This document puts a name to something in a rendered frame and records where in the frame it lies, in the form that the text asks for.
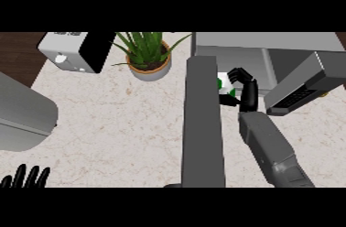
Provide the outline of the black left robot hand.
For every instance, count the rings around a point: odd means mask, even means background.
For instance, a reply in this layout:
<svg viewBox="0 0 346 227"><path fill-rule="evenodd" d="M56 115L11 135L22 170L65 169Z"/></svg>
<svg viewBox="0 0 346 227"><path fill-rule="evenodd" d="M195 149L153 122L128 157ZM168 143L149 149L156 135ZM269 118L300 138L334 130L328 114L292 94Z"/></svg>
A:
<svg viewBox="0 0 346 227"><path fill-rule="evenodd" d="M20 164L14 176L5 175L0 180L0 188L44 188L48 175L48 168L39 170L39 167L33 166L26 170L26 165Z"/></svg>

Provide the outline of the grey microwave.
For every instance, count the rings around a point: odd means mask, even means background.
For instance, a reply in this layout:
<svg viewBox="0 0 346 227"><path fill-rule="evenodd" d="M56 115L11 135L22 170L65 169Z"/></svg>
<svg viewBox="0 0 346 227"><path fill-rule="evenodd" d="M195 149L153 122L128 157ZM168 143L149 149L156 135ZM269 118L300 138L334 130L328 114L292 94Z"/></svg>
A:
<svg viewBox="0 0 346 227"><path fill-rule="evenodd" d="M346 48L332 32L196 32L190 54L258 82L269 115L283 116L346 83Z"/></svg>

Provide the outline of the rounded grey appliance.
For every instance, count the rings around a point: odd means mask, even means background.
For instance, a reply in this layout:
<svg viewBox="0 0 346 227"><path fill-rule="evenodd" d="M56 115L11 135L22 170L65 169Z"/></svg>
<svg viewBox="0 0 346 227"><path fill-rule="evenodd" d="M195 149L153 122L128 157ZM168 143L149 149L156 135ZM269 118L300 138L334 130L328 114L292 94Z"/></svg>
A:
<svg viewBox="0 0 346 227"><path fill-rule="evenodd" d="M0 150L22 152L51 134L54 102L0 72Z"/></svg>

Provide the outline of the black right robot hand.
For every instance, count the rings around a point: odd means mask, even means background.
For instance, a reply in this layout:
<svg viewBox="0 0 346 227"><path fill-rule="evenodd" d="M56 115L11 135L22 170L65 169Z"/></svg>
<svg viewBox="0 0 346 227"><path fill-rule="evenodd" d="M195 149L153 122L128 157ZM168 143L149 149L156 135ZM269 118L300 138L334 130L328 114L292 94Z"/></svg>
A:
<svg viewBox="0 0 346 227"><path fill-rule="evenodd" d="M227 72L227 80L230 83L239 82L243 85L240 99L236 99L229 94L220 94L218 103L224 106L239 106L240 112L255 112L258 109L257 80L248 74L243 68L233 68Z"/></svg>

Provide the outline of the white and black toaster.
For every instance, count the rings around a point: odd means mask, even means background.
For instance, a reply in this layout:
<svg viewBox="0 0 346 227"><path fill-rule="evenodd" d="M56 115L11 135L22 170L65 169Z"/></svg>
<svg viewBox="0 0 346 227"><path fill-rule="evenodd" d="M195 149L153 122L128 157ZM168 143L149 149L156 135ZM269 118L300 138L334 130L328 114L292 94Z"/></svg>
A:
<svg viewBox="0 0 346 227"><path fill-rule="evenodd" d="M36 45L62 70L99 73L116 34L113 32L47 32Z"/></svg>

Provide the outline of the white and green milk carton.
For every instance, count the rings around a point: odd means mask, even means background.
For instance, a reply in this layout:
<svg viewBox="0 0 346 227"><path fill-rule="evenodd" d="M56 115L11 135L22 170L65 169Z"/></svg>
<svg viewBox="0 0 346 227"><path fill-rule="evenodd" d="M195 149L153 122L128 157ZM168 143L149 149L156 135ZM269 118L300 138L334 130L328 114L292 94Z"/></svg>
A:
<svg viewBox="0 0 346 227"><path fill-rule="evenodd" d="M217 87L220 94L227 94L230 96L235 96L235 88L232 86L227 74L224 72L217 73Z"/></svg>

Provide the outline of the green potted plant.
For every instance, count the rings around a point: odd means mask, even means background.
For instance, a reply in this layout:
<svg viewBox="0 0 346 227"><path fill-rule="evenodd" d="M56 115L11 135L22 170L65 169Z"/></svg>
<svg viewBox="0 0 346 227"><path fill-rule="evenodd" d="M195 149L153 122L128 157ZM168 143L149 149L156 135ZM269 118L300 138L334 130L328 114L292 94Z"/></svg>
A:
<svg viewBox="0 0 346 227"><path fill-rule="evenodd" d="M112 42L112 45L124 52L127 65L133 76L140 81L158 81L168 73L171 67L171 52L178 44L190 37L183 36L168 46L162 32L124 32L115 33L124 46Z"/></svg>

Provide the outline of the dark grey microwave door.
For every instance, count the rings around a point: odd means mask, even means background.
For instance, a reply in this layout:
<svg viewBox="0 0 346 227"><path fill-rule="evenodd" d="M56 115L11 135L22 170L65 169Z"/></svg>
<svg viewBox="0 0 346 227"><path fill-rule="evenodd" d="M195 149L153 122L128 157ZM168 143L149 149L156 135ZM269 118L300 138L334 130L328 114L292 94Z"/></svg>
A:
<svg viewBox="0 0 346 227"><path fill-rule="evenodd" d="M186 60L180 184L226 186L215 57Z"/></svg>

